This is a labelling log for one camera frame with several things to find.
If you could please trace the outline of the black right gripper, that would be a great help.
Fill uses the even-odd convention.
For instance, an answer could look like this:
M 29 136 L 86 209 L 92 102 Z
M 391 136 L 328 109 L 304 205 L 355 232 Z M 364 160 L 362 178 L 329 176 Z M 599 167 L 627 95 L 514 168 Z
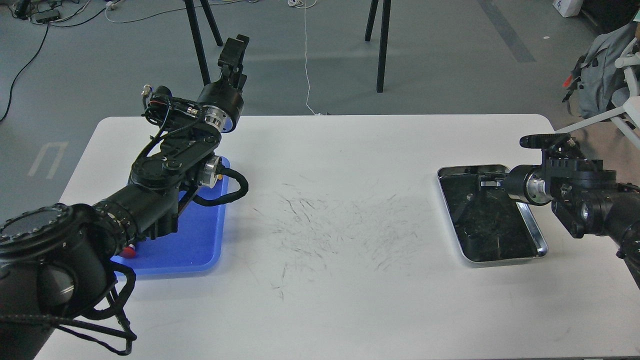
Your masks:
M 521 164 L 508 174 L 483 174 L 478 177 L 480 188 L 505 190 L 516 202 L 542 207 L 551 202 L 546 180 L 539 165 Z

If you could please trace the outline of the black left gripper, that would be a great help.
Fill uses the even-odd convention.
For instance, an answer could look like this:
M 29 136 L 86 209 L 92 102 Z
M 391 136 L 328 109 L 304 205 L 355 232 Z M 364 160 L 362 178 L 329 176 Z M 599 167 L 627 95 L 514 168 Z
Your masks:
M 233 132 L 242 115 L 243 87 L 247 80 L 243 59 L 249 42 L 250 38 L 242 34 L 227 39 L 218 58 L 221 80 L 205 85 L 196 100 L 205 112 L 206 123 L 220 133 Z

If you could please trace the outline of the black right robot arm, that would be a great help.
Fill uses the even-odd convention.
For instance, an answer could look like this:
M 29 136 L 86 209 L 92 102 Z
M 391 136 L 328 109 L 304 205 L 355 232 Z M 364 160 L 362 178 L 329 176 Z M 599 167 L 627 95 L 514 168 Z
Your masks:
M 496 188 L 513 201 L 549 204 L 574 239 L 610 237 L 635 284 L 640 282 L 640 194 L 633 183 L 617 181 L 600 159 L 589 159 L 569 133 L 531 134 L 522 148 L 541 151 L 538 165 L 521 164 L 506 174 L 483 175 L 478 187 Z

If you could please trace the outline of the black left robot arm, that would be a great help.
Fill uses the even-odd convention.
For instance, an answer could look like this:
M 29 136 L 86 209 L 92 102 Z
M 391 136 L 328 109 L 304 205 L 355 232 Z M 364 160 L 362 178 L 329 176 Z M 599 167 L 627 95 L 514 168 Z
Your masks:
M 227 39 L 220 78 L 195 101 L 165 86 L 143 97 L 158 127 L 133 162 L 126 186 L 94 205 L 55 203 L 1 225 L 1 358 L 34 359 L 55 330 L 126 356 L 137 335 L 125 305 L 137 278 L 115 262 L 128 246 L 178 231 L 194 202 L 218 207 L 249 191 L 244 175 L 215 155 L 242 114 L 249 37 Z

